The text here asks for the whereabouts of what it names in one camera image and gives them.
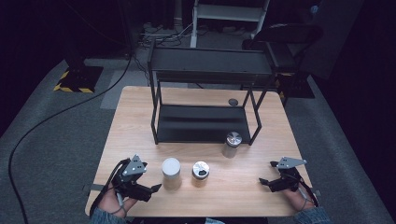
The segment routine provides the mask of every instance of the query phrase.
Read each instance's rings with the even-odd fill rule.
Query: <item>jar lid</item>
[[[163,162],[163,175],[176,178],[180,174],[180,162],[175,158],[168,158]]]
[[[236,132],[228,133],[226,142],[230,147],[238,147],[242,142],[242,136]]]
[[[209,165],[204,161],[198,161],[192,166],[192,174],[198,179],[205,179],[209,175]]]

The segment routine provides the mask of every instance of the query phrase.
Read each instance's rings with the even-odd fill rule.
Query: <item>white lid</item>
[[[180,173],[180,162],[175,158],[168,158],[163,162],[163,175],[175,178]]]

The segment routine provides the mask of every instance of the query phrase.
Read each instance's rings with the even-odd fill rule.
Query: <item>person's left hand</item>
[[[101,202],[99,202],[98,207],[116,217],[126,217],[126,213],[137,203],[137,199],[128,198],[124,200],[124,209],[120,209],[119,200],[117,199],[116,191],[113,185],[110,183],[108,185],[108,191],[103,196]]]

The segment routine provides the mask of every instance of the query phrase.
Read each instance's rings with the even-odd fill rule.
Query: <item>blue denim jacket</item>
[[[331,224],[323,207],[306,209],[294,215],[294,222],[298,224]],[[223,224],[223,222],[210,219],[207,224]],[[126,224],[124,218],[113,216],[100,208],[96,208],[90,220],[90,224]]]

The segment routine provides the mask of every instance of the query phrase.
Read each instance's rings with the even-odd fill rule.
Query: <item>shelf's bottom tier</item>
[[[249,143],[244,108],[189,105],[162,105],[160,108],[159,142],[224,143],[229,132],[239,133],[242,143]]]

